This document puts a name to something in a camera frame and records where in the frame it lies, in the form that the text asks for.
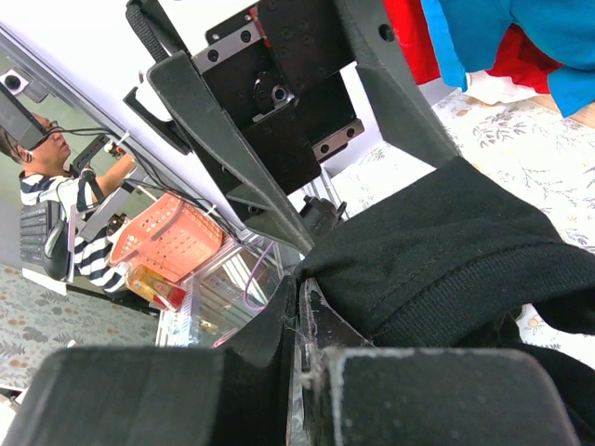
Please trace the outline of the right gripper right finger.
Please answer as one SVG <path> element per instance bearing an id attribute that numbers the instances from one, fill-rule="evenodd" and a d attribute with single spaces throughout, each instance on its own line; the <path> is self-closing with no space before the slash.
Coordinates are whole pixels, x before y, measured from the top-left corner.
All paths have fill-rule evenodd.
<path id="1" fill-rule="evenodd" d="M 552 380 L 510 349 L 377 348 L 326 302 L 299 295 L 311 445 L 576 445 Z"/>

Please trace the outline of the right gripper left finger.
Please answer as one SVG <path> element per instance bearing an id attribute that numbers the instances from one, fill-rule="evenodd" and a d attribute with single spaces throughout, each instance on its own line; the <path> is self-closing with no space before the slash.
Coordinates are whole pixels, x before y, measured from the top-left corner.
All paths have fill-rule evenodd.
<path id="1" fill-rule="evenodd" d="M 65 348 L 33 378 L 7 445 L 285 445 L 297 284 L 218 348 Z"/>

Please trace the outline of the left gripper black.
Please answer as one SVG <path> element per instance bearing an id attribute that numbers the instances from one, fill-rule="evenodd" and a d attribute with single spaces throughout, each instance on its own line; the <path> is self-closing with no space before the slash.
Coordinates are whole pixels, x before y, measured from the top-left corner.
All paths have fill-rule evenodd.
<path id="1" fill-rule="evenodd" d="M 259 1 L 208 30 L 198 53 L 156 1 L 128 2 L 126 20 L 154 59 L 148 81 L 167 110 L 139 105 L 141 116 L 184 138 L 230 201 L 263 211 L 249 229 L 302 254 L 314 240 L 286 193 L 364 130 L 340 73 L 352 55 L 385 142 L 433 167 L 461 155 L 381 1 Z"/>

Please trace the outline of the black t shirt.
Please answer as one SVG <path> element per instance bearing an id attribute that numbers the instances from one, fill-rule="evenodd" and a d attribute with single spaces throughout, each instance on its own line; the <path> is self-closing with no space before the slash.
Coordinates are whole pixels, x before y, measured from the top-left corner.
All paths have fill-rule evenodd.
<path id="1" fill-rule="evenodd" d="M 455 158 L 350 218 L 297 267 L 358 333 L 388 348 L 498 348 L 534 357 L 580 441 L 594 441 L 594 372 L 521 339 L 515 312 L 594 332 L 594 256 L 548 217 Z"/>

